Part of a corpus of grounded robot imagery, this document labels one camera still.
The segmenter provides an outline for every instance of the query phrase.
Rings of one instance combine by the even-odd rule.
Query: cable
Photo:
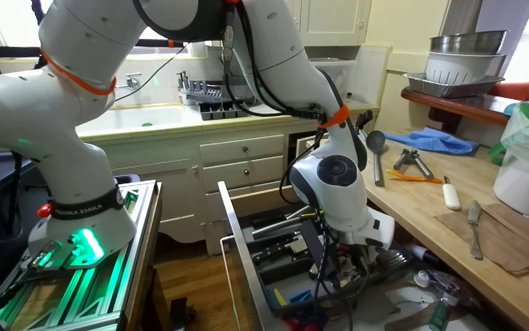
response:
[[[217,59],[221,61],[225,72],[230,74],[230,77],[245,77],[243,74],[236,74],[236,72],[232,72],[232,70],[228,68],[228,64],[223,61],[223,57],[217,57]]]
[[[37,24],[41,26],[41,22],[45,20],[45,11],[43,11],[41,0],[32,0],[32,11],[34,11],[34,15],[37,18]],[[46,66],[46,59],[45,59],[45,55],[41,51],[39,63],[34,68],[43,68],[43,66]]]
[[[173,63],[175,57],[180,55],[184,50],[186,50],[186,46],[180,48],[180,50],[179,50],[171,59],[168,59],[164,64],[160,64],[160,66],[149,75],[149,79],[147,79],[146,83],[142,83],[136,90],[133,90],[133,92],[129,92],[129,94],[125,94],[125,96],[122,96],[122,97],[116,97],[116,103],[122,101],[122,99],[125,99],[125,97],[131,97],[131,96],[138,94],[142,88],[146,88],[146,86],[155,79],[155,75],[157,75],[162,68],[166,68],[169,63]]]
[[[329,75],[327,72],[324,72],[324,70],[320,70],[320,72],[322,72],[322,75],[326,77],[326,81],[331,85],[333,94],[335,94],[338,105],[342,107],[344,101],[342,101],[342,96],[340,96],[335,81],[331,79],[331,75]],[[362,145],[362,142],[359,140],[359,131],[355,131],[355,125],[353,125],[351,118],[349,118],[346,123],[348,123],[349,132],[351,132],[351,138],[353,138],[359,169],[362,171],[362,169],[368,167],[368,151],[366,151],[366,147]]]
[[[258,70],[258,64],[256,64],[256,51],[254,51],[254,35],[252,35],[252,24],[250,24],[250,17],[247,13],[247,7],[245,4],[241,2],[237,6],[237,11],[239,11],[239,17],[241,17],[241,24],[243,24],[243,29],[245,29],[245,39],[247,39],[247,48],[248,48],[248,57],[250,57],[250,64],[252,64],[252,72],[254,72],[254,85],[256,85],[256,90],[259,94],[259,97],[263,99],[265,105],[269,105],[270,108],[276,108],[276,110],[281,110],[281,112],[287,112],[287,114],[311,114],[307,110],[296,110],[289,105],[285,105],[267,85],[267,81],[263,79],[261,72]],[[265,92],[280,105],[272,105],[261,86],[265,88]]]
[[[320,302],[320,285],[324,281],[324,272],[327,267],[327,254],[329,254],[329,235],[327,235],[327,230],[324,230],[324,257],[322,257],[322,267],[318,270],[318,280],[316,280],[316,289],[315,289],[315,307],[318,307],[318,302]]]
[[[232,92],[230,74],[225,74],[225,86],[226,86],[226,92],[228,92],[232,103],[234,103],[239,110],[243,110],[243,112],[247,112],[247,114],[252,114],[252,116],[261,116],[261,118],[283,116],[281,112],[280,112],[280,114],[263,114],[263,112],[254,112],[254,110],[247,108],[247,107],[234,96],[234,92]]]
[[[281,197],[287,204],[293,204],[293,206],[294,206],[294,204],[300,204],[300,202],[298,202],[298,200],[289,200],[289,199],[285,197],[285,193],[283,193],[283,184],[285,184],[291,169],[296,165],[296,162],[302,160],[302,158],[304,158],[307,153],[311,153],[315,147],[316,147],[316,143],[311,145],[311,147],[307,147],[302,154],[298,154],[298,156],[287,165],[287,169],[285,169],[285,173],[283,173],[283,177],[281,177],[281,182],[280,182],[280,197]]]

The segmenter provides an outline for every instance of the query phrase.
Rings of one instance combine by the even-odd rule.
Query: faucet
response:
[[[190,77],[188,72],[179,72],[179,90],[188,90],[190,88]]]
[[[140,77],[142,74],[140,72],[135,72],[135,74],[127,74],[125,75],[125,85],[129,86],[129,88],[138,88],[140,86]]]

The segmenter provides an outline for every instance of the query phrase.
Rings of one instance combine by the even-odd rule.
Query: white robotic arm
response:
[[[298,195],[324,210],[348,243],[392,245],[394,219],[366,206],[366,151],[348,107],[307,59],[285,0],[56,0],[41,24],[48,66],[0,75],[0,147],[35,160],[54,195],[50,221],[32,232],[32,252],[54,246],[65,267],[67,257],[70,267],[90,267],[131,241],[135,226],[109,160],[79,140],[76,125],[111,108],[114,75],[146,26],[177,40],[226,35],[256,96],[294,116],[326,114],[327,143],[293,169]],[[103,254],[68,241],[76,237],[96,241]]]

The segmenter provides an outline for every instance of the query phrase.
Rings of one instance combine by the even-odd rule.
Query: sink basin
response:
[[[103,116],[78,127],[79,136],[107,132],[136,132],[203,123],[203,116],[188,107],[146,107],[107,110]]]

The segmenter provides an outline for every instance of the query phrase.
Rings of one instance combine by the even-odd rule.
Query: wooden floor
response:
[[[158,272],[164,300],[171,305],[177,298],[188,298],[188,305],[195,309],[195,322],[191,331],[232,331],[239,329],[230,289],[226,281],[223,256],[208,256],[204,245],[177,245],[158,248],[155,268]],[[241,329],[259,329],[254,324],[250,311],[252,303],[247,296],[247,287],[241,278],[241,263],[236,254],[228,254],[228,267],[232,268],[232,283],[237,300]]]

